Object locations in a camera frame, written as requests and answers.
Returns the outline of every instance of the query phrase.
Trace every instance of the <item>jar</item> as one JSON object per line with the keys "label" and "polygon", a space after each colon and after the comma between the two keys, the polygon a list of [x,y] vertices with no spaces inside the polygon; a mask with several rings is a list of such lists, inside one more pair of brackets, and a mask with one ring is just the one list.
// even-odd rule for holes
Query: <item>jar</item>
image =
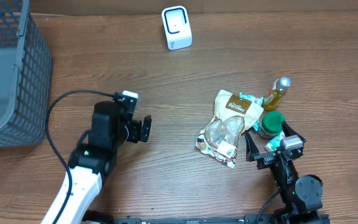
{"label": "jar", "polygon": [[258,134],[262,138],[273,138],[283,129],[281,125],[282,121],[285,121],[285,118],[281,113],[277,111],[268,112],[260,119]]}

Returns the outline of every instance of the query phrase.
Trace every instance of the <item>laundry basket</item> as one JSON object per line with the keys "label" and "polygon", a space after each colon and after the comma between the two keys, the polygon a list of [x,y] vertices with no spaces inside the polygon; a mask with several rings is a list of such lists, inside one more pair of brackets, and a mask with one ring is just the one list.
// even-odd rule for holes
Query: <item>laundry basket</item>
{"label": "laundry basket", "polygon": [[0,146],[44,137],[52,56],[29,0],[0,0]]}

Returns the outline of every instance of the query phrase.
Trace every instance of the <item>white sticker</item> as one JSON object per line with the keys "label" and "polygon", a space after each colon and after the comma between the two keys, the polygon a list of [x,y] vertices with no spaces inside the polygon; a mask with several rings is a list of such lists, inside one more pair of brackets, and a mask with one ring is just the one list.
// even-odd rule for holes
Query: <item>white sticker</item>
{"label": "white sticker", "polygon": [[221,141],[216,151],[228,158],[231,158],[236,151],[236,146],[233,146],[226,141]]}

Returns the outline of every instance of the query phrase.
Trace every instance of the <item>wood grain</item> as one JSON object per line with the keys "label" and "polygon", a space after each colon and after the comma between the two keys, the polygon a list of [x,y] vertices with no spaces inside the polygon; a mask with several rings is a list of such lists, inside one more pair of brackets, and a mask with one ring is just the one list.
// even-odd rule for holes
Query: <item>wood grain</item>
{"label": "wood grain", "polygon": [[161,14],[182,5],[189,13],[358,10],[358,0],[33,0],[32,12],[42,14]]}
{"label": "wood grain", "polygon": [[[244,139],[230,169],[195,149],[220,89],[264,95],[292,79],[277,110],[308,142],[300,175],[324,181],[323,213],[358,223],[358,11],[190,15],[193,45],[169,51],[161,18],[37,19],[53,53],[51,99],[68,90],[136,91],[135,118],[153,117],[149,142],[125,144],[91,208],[116,217],[238,217],[257,213],[275,187],[246,162]],[[79,94],[50,118],[64,158],[103,97]],[[265,143],[255,137],[262,147]],[[40,223],[64,170],[46,141],[0,149],[0,223]],[[280,208],[279,199],[267,212]]]}

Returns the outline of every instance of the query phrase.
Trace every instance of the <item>bottle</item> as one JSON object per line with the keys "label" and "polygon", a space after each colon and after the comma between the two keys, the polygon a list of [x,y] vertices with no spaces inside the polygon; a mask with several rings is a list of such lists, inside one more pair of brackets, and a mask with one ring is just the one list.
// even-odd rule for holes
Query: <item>bottle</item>
{"label": "bottle", "polygon": [[268,112],[263,118],[260,119],[260,127],[258,134],[262,138],[271,139],[283,130],[281,122],[285,121],[284,116],[277,112]]}
{"label": "bottle", "polygon": [[281,77],[276,80],[273,84],[273,88],[264,96],[262,107],[268,111],[274,110],[278,101],[287,93],[287,89],[290,85],[291,80],[288,77]]}

